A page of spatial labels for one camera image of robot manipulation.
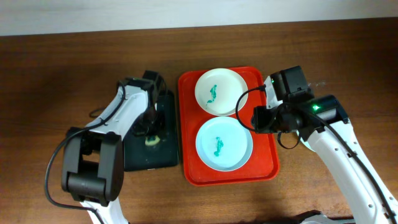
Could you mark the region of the mint green plate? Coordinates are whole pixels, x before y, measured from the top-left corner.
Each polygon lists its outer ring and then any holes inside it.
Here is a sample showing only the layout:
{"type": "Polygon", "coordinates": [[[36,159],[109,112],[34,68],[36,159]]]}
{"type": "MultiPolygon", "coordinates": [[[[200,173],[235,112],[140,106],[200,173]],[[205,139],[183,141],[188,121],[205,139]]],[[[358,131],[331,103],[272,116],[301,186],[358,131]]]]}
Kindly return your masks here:
{"type": "Polygon", "coordinates": [[[307,141],[304,141],[304,139],[301,137],[299,131],[296,131],[296,133],[297,133],[297,136],[300,138],[300,142],[301,142],[307,149],[309,149],[309,150],[312,151],[312,152],[315,152],[315,151],[310,147],[309,143],[308,143],[307,141]]]}

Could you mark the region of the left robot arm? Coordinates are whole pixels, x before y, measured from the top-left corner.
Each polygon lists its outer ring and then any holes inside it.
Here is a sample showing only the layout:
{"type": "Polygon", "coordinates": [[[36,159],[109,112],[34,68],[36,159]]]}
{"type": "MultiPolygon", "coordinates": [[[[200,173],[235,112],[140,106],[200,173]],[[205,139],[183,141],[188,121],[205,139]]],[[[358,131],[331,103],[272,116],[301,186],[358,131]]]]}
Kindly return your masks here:
{"type": "Polygon", "coordinates": [[[62,189],[88,211],[93,223],[127,223],[118,199],[128,134],[153,146],[164,136],[156,103],[164,79],[153,71],[118,82],[116,96],[84,128],[71,128],[63,153],[62,189]]]}

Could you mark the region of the light blue plate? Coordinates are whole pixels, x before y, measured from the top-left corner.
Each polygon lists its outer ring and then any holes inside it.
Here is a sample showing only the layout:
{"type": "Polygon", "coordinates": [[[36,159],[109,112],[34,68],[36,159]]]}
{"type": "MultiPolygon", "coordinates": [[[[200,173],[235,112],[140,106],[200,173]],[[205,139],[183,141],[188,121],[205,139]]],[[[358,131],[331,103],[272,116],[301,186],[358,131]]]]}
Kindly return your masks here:
{"type": "Polygon", "coordinates": [[[198,130],[195,147],[200,160],[220,172],[240,169],[250,159],[253,140],[237,119],[219,116],[206,121],[198,130]]]}

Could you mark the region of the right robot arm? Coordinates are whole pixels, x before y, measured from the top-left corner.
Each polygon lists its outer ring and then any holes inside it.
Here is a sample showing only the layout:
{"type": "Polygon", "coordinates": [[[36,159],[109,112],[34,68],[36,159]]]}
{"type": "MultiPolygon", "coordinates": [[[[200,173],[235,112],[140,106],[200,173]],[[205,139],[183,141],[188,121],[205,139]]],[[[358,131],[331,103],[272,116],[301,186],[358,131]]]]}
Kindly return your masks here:
{"type": "Polygon", "coordinates": [[[297,133],[327,166],[356,223],[397,223],[397,200],[361,149],[335,96],[316,97],[299,66],[273,73],[259,89],[266,105],[254,109],[256,133],[297,133]]]}

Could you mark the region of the white plate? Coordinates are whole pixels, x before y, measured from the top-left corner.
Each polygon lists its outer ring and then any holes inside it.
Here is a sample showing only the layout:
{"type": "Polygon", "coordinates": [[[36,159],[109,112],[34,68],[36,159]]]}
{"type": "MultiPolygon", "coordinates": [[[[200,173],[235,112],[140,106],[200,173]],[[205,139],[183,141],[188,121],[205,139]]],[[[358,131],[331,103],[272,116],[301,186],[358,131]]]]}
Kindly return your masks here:
{"type": "Polygon", "coordinates": [[[207,113],[215,116],[235,114],[239,97],[248,90],[243,77],[227,68],[205,72],[195,85],[195,99],[207,113]]]}

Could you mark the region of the green yellow sponge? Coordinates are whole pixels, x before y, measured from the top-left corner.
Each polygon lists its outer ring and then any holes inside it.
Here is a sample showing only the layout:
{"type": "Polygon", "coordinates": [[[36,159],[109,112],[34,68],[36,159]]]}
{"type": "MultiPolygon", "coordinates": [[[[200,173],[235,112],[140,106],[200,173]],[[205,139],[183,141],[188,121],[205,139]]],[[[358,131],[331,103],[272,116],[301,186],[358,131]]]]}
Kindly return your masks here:
{"type": "Polygon", "coordinates": [[[145,145],[146,146],[155,146],[159,142],[160,142],[160,137],[158,137],[158,135],[146,136],[146,138],[145,138],[145,145]]]}

